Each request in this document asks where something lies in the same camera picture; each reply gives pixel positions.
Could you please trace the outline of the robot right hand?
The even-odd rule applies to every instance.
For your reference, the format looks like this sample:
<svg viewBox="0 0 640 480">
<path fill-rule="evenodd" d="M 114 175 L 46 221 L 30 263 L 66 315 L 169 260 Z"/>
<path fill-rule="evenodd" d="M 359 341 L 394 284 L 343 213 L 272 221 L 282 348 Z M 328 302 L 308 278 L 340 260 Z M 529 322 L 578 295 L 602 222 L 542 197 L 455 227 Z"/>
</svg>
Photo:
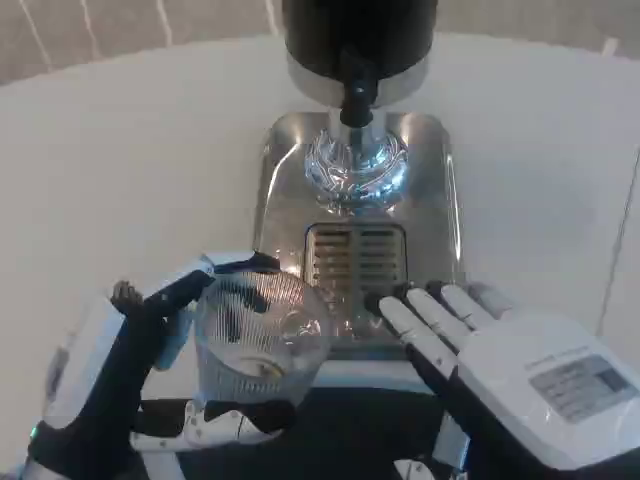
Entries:
<svg viewBox="0 0 640 480">
<path fill-rule="evenodd" d="M 475 478 L 638 477 L 639 373 L 579 321 L 482 283 L 364 304 L 469 437 Z"/>
</svg>

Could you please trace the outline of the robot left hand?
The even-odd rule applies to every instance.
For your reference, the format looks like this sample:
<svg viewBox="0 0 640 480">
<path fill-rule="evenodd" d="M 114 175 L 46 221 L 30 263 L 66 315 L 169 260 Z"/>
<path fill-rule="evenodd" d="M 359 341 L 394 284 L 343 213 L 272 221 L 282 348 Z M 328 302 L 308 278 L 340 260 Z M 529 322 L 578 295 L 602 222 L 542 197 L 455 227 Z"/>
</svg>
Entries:
<svg viewBox="0 0 640 480">
<path fill-rule="evenodd" d="M 114 479 L 128 470 L 138 452 L 132 438 L 152 422 L 157 405 L 142 400 L 143 386 L 183 348 L 189 304 L 225 274 L 279 270 L 276 258 L 249 250 L 203 254 L 147 294 L 116 283 L 52 359 L 23 477 Z"/>
</svg>

